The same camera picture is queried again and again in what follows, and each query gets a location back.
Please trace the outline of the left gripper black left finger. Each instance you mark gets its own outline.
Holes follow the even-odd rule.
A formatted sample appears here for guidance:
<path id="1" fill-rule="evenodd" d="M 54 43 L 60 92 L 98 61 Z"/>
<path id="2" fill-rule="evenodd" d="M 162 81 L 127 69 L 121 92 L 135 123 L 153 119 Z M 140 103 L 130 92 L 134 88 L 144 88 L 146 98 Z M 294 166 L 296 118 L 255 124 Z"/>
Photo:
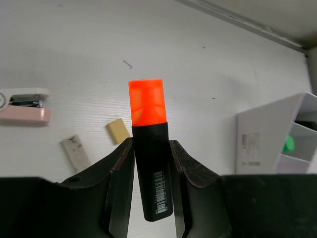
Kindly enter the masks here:
<path id="1" fill-rule="evenodd" d="M 59 183 L 65 190 L 53 237 L 127 237 L 134 163 L 133 140 L 127 138 L 100 161 Z"/>

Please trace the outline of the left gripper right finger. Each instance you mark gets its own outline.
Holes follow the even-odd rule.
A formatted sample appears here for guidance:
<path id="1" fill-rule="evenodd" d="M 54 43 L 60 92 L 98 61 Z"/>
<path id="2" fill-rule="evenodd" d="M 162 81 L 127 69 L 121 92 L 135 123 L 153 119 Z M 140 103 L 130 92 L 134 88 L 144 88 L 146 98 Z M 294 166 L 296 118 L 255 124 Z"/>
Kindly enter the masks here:
<path id="1" fill-rule="evenodd" d="M 178 238 L 218 238 L 223 234 L 219 175 L 170 140 L 172 193 Z"/>

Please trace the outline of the orange highlighter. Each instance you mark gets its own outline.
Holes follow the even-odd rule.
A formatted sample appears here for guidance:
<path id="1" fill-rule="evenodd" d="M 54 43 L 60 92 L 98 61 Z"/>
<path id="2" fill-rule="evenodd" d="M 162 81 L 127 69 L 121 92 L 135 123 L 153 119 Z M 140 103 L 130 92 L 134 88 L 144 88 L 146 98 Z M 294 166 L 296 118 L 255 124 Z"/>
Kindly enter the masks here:
<path id="1" fill-rule="evenodd" d="M 133 80 L 129 81 L 128 87 L 144 218 L 155 222 L 173 213 L 163 80 Z"/>

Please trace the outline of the green highlighter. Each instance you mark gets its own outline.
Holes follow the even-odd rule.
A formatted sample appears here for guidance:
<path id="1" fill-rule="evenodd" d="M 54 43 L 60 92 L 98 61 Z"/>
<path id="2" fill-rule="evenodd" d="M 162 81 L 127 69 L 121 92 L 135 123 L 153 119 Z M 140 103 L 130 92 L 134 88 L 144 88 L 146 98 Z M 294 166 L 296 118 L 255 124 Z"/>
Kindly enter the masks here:
<path id="1" fill-rule="evenodd" d="M 282 152 L 292 152 L 295 150 L 295 140 L 291 135 L 288 135 Z"/>

